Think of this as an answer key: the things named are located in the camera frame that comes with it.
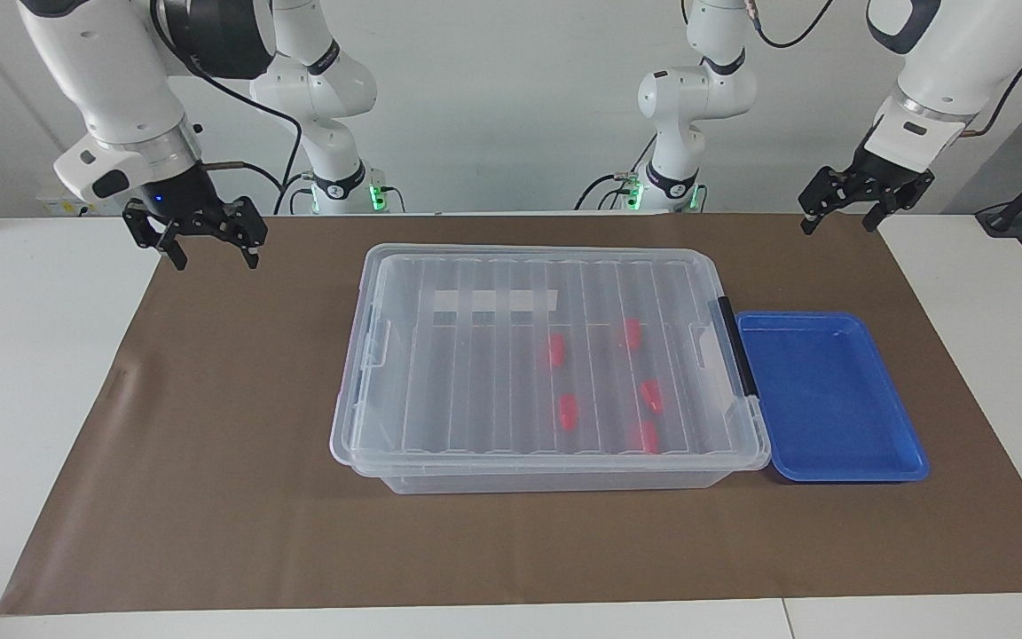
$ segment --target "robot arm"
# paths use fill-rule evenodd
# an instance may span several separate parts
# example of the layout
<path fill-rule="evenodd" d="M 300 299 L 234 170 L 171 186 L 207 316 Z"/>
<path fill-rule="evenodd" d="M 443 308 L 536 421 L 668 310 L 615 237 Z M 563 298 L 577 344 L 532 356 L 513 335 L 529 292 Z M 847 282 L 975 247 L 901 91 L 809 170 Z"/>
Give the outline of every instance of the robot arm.
<path fill-rule="evenodd" d="M 275 0 L 273 20 L 281 56 L 251 82 L 251 97 L 299 121 L 316 210 L 325 215 L 385 210 L 384 178 L 362 161 L 353 134 L 335 120 L 373 108 L 373 74 L 341 51 L 318 0 Z"/>
<path fill-rule="evenodd" d="M 682 210 L 704 151 L 704 135 L 693 123 L 737 117 L 755 101 L 755 74 L 743 48 L 749 29 L 743 0 L 694 0 L 687 36 L 701 64 L 650 73 L 642 81 L 638 104 L 657 134 L 653 157 L 638 167 L 637 208 Z"/>
<path fill-rule="evenodd" d="M 17 8 L 89 130 L 54 163 L 61 181 L 85 201 L 131 191 L 125 222 L 133 238 L 177 268 L 186 266 L 178 235 L 223 239 L 258 266 L 267 226 L 249 198 L 225 203 L 217 195 L 145 16 L 166 24 L 171 45 L 206 73 L 254 78 L 273 57 L 267 2 L 17 0 Z"/>
<path fill-rule="evenodd" d="M 877 202 L 869 231 L 911 210 L 934 158 L 1022 64 L 1022 0 L 870 0 L 867 21 L 904 69 L 848 169 L 823 167 L 799 195 L 806 234 L 852 202 Z"/>

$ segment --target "transparent plastic container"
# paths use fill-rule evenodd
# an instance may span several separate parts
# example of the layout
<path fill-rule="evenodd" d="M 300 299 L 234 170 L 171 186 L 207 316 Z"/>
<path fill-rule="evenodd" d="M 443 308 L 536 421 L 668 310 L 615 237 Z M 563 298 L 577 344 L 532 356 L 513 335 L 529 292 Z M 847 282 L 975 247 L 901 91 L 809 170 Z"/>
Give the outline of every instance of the transparent plastic container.
<path fill-rule="evenodd" d="M 369 252 L 333 457 L 394 493 L 706 488 L 770 460 L 712 260 Z"/>

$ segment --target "blue tray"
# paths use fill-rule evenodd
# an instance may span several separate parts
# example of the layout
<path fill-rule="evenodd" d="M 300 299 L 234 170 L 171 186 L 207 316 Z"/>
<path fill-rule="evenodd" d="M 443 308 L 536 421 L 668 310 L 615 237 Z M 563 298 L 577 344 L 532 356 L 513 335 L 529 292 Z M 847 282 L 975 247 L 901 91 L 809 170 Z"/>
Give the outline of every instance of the blue tray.
<path fill-rule="evenodd" d="M 861 319 L 741 313 L 772 462 L 798 482 L 921 481 L 929 461 Z"/>

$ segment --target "white table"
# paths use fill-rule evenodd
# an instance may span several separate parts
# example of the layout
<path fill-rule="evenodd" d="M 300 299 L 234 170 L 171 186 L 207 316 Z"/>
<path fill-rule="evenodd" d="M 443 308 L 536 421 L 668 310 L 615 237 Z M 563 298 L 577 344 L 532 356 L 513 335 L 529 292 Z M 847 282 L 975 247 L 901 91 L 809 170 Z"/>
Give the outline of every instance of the white table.
<path fill-rule="evenodd" d="M 1022 475 L 1022 247 L 968 218 L 885 239 Z M 0 219 L 0 595 L 155 266 L 118 219 Z M 0 619 L 0 636 L 1022 638 L 1022 595 Z"/>

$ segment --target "brown paper mat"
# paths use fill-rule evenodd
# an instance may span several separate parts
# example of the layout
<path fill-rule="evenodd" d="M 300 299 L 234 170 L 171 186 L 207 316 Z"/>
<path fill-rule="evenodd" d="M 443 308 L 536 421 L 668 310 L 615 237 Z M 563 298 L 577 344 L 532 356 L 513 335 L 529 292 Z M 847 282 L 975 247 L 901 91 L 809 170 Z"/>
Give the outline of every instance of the brown paper mat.
<path fill-rule="evenodd" d="M 688 246 L 739 309 L 863 317 L 928 481 L 393 496 L 330 457 L 379 242 Z M 858 219 L 274 219 L 263 266 L 161 266 L 0 614 L 1022 591 L 1022 481 L 891 253 Z M 807 371 L 806 383 L 816 383 Z"/>

